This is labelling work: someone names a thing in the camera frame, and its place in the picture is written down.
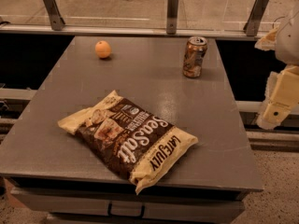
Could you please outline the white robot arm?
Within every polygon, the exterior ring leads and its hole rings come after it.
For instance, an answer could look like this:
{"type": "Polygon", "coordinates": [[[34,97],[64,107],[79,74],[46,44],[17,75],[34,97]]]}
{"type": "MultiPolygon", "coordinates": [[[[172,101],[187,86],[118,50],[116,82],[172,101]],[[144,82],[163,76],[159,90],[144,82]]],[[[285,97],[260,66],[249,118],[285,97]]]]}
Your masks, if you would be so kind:
{"type": "Polygon", "coordinates": [[[264,92],[256,120],[257,125],[265,130],[272,130],[289,116],[299,104],[299,1],[283,19],[278,28],[272,29],[260,38],[256,49],[273,50],[276,58],[286,67],[271,72],[264,92]]]}

